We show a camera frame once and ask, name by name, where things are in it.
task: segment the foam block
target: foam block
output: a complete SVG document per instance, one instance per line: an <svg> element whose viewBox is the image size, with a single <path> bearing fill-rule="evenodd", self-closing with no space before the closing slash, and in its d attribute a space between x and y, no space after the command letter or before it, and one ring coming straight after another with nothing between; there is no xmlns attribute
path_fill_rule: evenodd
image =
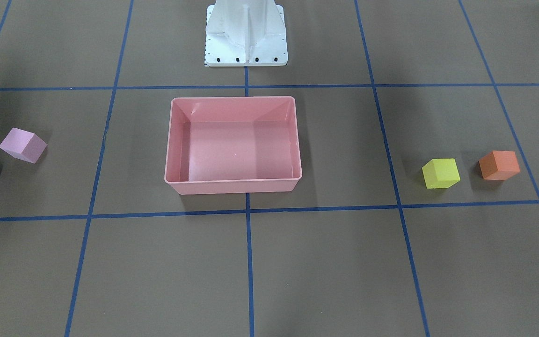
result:
<svg viewBox="0 0 539 337"><path fill-rule="evenodd" d="M426 188L449 188L460 181L455 159L432 159L422 167Z"/></svg>
<svg viewBox="0 0 539 337"><path fill-rule="evenodd" d="M47 144L32 132L12 128L6 139L0 144L0 149L10 156L32 164L39 160Z"/></svg>
<svg viewBox="0 0 539 337"><path fill-rule="evenodd" d="M492 151L480 159L481 176L486 180L505 181L521 172L514 151Z"/></svg>

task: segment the orange cube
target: orange cube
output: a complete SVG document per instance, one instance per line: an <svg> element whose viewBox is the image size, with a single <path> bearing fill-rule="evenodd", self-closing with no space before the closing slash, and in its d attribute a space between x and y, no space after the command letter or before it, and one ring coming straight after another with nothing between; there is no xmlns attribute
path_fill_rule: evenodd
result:
<svg viewBox="0 0 539 337"><path fill-rule="evenodd" d="M486 180L505 181L521 170L514 151L492 151L480 159L481 176Z"/></svg>

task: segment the purple cube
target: purple cube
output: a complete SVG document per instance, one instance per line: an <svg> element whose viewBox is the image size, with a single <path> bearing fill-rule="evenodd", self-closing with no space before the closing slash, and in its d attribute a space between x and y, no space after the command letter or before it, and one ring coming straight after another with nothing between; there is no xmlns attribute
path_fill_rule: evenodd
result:
<svg viewBox="0 0 539 337"><path fill-rule="evenodd" d="M14 158L36 163L47 144L32 132L12 128L6 139L0 144L0 149Z"/></svg>

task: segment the pink plastic bin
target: pink plastic bin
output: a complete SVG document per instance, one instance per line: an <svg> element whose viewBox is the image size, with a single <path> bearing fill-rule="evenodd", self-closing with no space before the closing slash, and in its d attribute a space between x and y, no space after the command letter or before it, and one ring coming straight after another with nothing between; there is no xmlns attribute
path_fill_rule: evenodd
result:
<svg viewBox="0 0 539 337"><path fill-rule="evenodd" d="M165 182L178 194L288 192L301 177L294 98L172 100Z"/></svg>

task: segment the yellow cube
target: yellow cube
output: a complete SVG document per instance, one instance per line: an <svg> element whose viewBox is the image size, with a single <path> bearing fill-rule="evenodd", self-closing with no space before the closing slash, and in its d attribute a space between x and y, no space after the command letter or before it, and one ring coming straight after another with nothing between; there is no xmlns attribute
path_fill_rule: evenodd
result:
<svg viewBox="0 0 539 337"><path fill-rule="evenodd" d="M432 159L422 171L427 188L449 188L460 181L454 158Z"/></svg>

